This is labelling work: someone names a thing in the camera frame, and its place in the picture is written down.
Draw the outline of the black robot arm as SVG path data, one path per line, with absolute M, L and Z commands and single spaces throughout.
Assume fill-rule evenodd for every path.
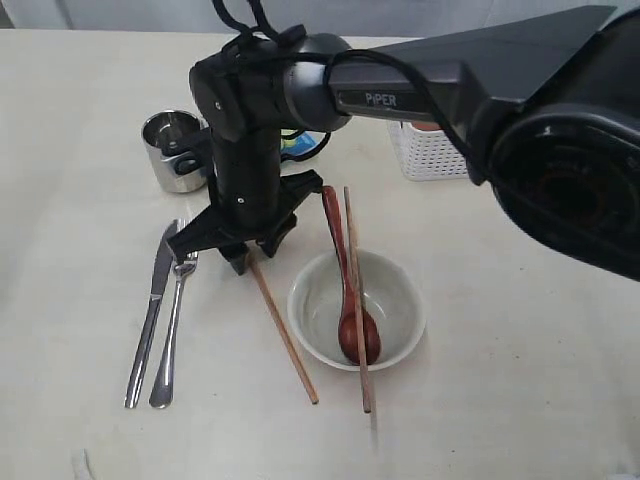
M 546 247 L 639 276 L 639 12 L 588 5 L 523 21 L 354 49 L 334 34 L 255 22 L 196 62 L 206 121 L 199 154 L 210 203 L 167 241 L 177 259 L 220 251 L 244 271 L 247 245 L 273 256 L 296 208 L 322 188 L 281 172 L 281 133 L 330 135 L 354 117 L 433 122 L 506 215 Z

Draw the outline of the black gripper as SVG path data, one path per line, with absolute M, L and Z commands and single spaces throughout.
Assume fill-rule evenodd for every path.
M 216 249 L 237 275 L 247 269 L 248 243 L 255 242 L 267 257 L 275 256 L 285 236 L 297 225 L 295 210 L 313 193 L 319 194 L 323 179 L 313 170 L 283 176 L 273 205 L 249 197 L 234 197 L 224 205 L 214 200 L 194 220 L 167 240 L 178 260 L 193 252 Z

